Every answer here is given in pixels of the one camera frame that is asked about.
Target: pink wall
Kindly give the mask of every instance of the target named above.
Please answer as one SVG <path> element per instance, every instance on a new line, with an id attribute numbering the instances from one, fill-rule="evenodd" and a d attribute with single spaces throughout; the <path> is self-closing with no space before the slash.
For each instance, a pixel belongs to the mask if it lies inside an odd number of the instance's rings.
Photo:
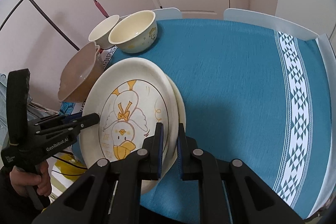
<path id="1" fill-rule="evenodd" d="M 0 0 L 0 23 L 19 0 Z M 35 0 L 44 12 L 79 47 L 88 43 L 91 30 L 104 19 L 93 0 Z M 128 15 L 154 9 L 152 0 L 98 0 L 110 14 Z M 0 72 L 28 67 L 34 101 L 58 109 L 59 77 L 76 53 L 25 0 L 0 32 Z"/>

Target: white geometric stripe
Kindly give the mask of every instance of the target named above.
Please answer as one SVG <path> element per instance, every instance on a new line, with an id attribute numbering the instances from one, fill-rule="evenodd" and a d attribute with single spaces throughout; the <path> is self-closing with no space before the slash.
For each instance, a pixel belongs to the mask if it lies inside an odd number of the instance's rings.
<path id="1" fill-rule="evenodd" d="M 273 190 L 293 208 L 305 182 L 310 159 L 311 96 L 297 39 L 277 31 L 274 37 L 283 69 L 287 117 L 283 154 Z"/>

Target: small white bowl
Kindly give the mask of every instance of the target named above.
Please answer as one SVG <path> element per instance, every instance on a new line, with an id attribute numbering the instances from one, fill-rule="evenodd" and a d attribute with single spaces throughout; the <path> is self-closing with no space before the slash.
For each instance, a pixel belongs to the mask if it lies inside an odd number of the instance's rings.
<path id="1" fill-rule="evenodd" d="M 96 44 L 104 50 L 111 48 L 112 45 L 109 43 L 109 34 L 113 27 L 117 24 L 118 20 L 118 15 L 113 15 L 104 19 L 92 30 L 89 35 L 89 41 L 95 41 Z"/>
<path id="2" fill-rule="evenodd" d="M 150 47 L 157 33 L 155 13 L 145 10 L 120 21 L 110 32 L 109 42 L 124 52 L 137 53 Z"/>

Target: white chair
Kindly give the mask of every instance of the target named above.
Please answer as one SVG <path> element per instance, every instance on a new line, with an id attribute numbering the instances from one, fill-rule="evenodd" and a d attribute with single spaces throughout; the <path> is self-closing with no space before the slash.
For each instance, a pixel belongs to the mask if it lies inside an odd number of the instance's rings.
<path id="1" fill-rule="evenodd" d="M 304 41 L 316 39 L 319 36 L 317 33 L 286 19 L 249 10 L 229 8 L 224 11 L 223 18 L 224 20 L 274 29 Z"/>
<path id="2" fill-rule="evenodd" d="M 152 10 L 155 13 L 156 20 L 165 20 L 165 19 L 181 19 L 182 12 L 178 8 L 162 8 Z M 129 15 L 120 17 L 119 20 L 128 17 Z"/>
<path id="3" fill-rule="evenodd" d="M 320 189 L 320 193 L 315 201 L 315 204 L 310 212 L 310 216 L 321 208 L 329 196 L 332 194 L 335 182 L 336 182 L 336 62 L 333 48 L 326 34 L 320 35 L 317 40 L 317 45 L 320 49 L 320 53 L 323 59 L 325 72 L 328 78 L 329 90 L 330 90 L 330 103 L 331 103 L 331 148 L 329 154 L 329 160 L 327 170 L 323 179 L 323 184 Z"/>

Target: black metal rod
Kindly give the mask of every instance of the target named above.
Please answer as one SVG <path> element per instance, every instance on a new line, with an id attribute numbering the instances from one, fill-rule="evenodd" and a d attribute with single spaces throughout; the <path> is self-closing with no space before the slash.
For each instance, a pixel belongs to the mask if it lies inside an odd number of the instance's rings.
<path id="1" fill-rule="evenodd" d="M 8 18 L 12 15 L 12 13 L 16 10 L 16 8 L 21 4 L 21 2 L 23 2 L 24 0 L 20 0 L 15 7 L 11 10 L 11 12 L 8 14 L 8 16 L 5 18 L 4 22 L 2 22 L 1 26 L 0 26 L 0 31 L 2 29 L 2 27 L 5 25 L 5 23 L 7 22 Z"/>
<path id="2" fill-rule="evenodd" d="M 57 26 L 56 24 L 42 11 L 42 9 L 37 5 L 37 3 L 34 0 L 29 0 L 34 7 L 36 8 L 36 10 L 38 10 L 40 12 L 40 14 L 46 19 L 46 21 L 48 21 L 50 23 L 51 26 L 53 26 L 53 28 L 66 40 L 69 42 L 69 44 L 74 47 L 76 50 L 79 51 L 79 48 L 76 46 L 76 44 L 74 44 L 70 38 L 68 38 Z"/>

